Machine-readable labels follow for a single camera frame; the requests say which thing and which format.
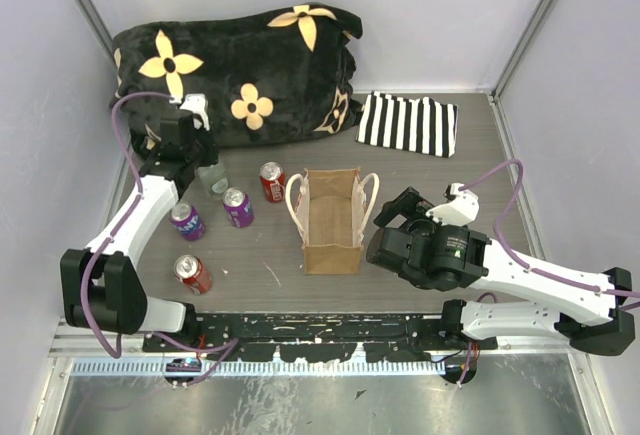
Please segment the clear glass green-cap bottle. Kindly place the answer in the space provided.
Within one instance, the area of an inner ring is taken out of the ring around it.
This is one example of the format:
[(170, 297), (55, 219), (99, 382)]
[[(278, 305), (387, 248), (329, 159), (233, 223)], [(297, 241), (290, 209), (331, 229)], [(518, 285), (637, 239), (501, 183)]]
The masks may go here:
[(213, 198), (221, 199), (229, 188), (227, 171), (224, 163), (202, 166), (196, 170), (206, 193)]

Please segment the jute canvas tote bag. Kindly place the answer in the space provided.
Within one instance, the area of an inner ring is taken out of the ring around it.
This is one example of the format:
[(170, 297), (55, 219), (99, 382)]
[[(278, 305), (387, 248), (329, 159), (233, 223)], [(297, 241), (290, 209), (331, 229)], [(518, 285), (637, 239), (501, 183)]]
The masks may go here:
[(307, 275), (359, 272), (365, 229), (380, 188), (358, 168), (306, 170), (285, 185), (285, 203), (302, 240)]

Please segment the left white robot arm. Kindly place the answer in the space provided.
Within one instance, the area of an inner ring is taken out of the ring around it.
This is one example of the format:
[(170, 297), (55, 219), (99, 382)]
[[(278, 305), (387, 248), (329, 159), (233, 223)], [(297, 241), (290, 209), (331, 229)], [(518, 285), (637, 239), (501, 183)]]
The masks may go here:
[(137, 274), (150, 237), (193, 182), (196, 171), (218, 159), (204, 109), (181, 106), (160, 120), (160, 140), (142, 167), (135, 188), (115, 217), (83, 249), (67, 250), (60, 261), (66, 322), (93, 331), (113, 358), (122, 354), (117, 338), (161, 332), (178, 351), (200, 339), (192, 305), (150, 297)]

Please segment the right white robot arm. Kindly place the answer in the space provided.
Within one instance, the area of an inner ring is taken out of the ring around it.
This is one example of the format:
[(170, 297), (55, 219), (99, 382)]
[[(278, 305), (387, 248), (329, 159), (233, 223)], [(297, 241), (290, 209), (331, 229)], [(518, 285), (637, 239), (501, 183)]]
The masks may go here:
[(623, 307), (631, 288), (628, 271), (590, 273), (508, 253), (470, 228), (479, 212), (473, 192), (454, 183), (445, 197), (434, 205), (408, 187), (384, 203), (366, 252), (369, 263), (419, 289), (514, 296), (510, 303), (445, 302), (438, 325), (444, 345), (459, 349), (496, 337), (545, 337), (599, 356), (618, 356), (631, 345), (635, 320)]

